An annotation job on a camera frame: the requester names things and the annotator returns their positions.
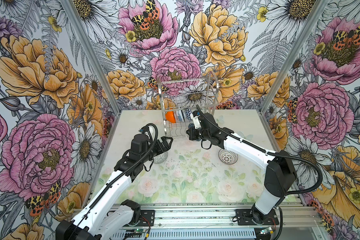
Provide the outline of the plain orange bowl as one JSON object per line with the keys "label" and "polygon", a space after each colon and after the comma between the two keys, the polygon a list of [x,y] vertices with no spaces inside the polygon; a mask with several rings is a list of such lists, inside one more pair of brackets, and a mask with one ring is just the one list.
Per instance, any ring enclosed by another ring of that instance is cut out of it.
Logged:
{"label": "plain orange bowl", "polygon": [[175,124],[177,121],[174,111],[166,112],[165,117],[166,117],[166,120],[172,124]]}

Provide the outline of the blue floral bowl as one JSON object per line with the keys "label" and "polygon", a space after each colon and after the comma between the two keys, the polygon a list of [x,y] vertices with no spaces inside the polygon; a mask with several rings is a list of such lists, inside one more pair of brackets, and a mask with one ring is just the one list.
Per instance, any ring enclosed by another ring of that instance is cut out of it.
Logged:
{"label": "blue floral bowl", "polygon": [[176,110],[175,111],[175,117],[176,117],[176,121],[181,123],[181,122],[185,122],[185,118],[184,118],[184,114],[182,110]]}

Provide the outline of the steel two-tier dish rack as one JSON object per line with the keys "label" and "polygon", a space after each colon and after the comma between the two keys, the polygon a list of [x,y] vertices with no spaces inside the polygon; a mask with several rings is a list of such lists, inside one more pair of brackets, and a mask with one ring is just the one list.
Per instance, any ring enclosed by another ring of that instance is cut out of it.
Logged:
{"label": "steel two-tier dish rack", "polygon": [[[214,114],[218,104],[219,80],[214,72],[193,79],[158,81],[161,111],[163,115],[164,133],[167,137],[182,138],[186,136],[188,125],[193,121],[185,118],[185,110],[192,112],[199,106],[204,112]],[[182,110],[185,122],[170,123],[166,120],[166,112]]]}

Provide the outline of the orange patterned bowl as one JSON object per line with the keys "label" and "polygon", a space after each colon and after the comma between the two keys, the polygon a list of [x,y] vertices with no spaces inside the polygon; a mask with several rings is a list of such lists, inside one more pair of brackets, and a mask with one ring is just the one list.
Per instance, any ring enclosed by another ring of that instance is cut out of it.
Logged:
{"label": "orange patterned bowl", "polygon": [[188,130],[186,131],[186,133],[189,135],[192,133],[193,129],[195,128],[195,125],[193,123],[190,123],[188,125]]}

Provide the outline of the dark blue dotted bowl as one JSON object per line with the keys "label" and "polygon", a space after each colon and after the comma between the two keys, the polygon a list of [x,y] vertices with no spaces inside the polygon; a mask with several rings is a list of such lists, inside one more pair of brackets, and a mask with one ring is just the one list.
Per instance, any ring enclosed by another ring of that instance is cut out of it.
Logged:
{"label": "dark blue dotted bowl", "polygon": [[191,109],[185,110],[185,118],[190,122],[193,120],[193,114]]}

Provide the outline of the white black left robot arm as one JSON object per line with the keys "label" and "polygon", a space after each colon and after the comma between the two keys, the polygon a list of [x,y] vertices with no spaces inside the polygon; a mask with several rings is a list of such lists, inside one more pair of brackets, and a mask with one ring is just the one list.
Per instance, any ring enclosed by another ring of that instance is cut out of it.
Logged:
{"label": "white black left robot arm", "polygon": [[61,221],[56,228],[57,240],[107,240],[124,226],[150,222],[142,215],[140,204],[125,200],[114,211],[111,208],[120,195],[144,170],[144,164],[171,149],[173,138],[152,140],[137,134],[131,148],[117,162],[114,172],[101,190],[71,220]]}

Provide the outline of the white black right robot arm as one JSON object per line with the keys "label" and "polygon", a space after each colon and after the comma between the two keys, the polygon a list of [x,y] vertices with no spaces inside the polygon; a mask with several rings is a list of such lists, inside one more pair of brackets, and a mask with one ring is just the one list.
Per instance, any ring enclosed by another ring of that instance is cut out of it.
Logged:
{"label": "white black right robot arm", "polygon": [[264,149],[249,142],[228,128],[221,128],[209,113],[196,110],[190,114],[193,126],[186,131],[191,141],[201,140],[249,160],[265,171],[264,190],[244,216],[255,225],[263,225],[271,210],[278,207],[287,196],[288,190],[297,178],[292,157]]}

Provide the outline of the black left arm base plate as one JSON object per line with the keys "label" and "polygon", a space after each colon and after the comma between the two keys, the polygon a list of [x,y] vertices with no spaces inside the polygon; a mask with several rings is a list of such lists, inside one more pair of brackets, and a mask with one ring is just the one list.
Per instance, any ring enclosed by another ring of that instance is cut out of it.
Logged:
{"label": "black left arm base plate", "polygon": [[129,223],[131,227],[153,227],[155,222],[155,210],[139,210],[135,211],[132,221]]}

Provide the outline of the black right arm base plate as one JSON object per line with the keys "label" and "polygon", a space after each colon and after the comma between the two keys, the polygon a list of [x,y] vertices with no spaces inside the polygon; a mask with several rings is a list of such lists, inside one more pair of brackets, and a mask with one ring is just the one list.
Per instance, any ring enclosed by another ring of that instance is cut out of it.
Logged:
{"label": "black right arm base plate", "polygon": [[280,224],[274,209],[267,215],[252,209],[236,209],[235,213],[236,215],[233,217],[233,222],[237,222],[239,226],[277,226]]}

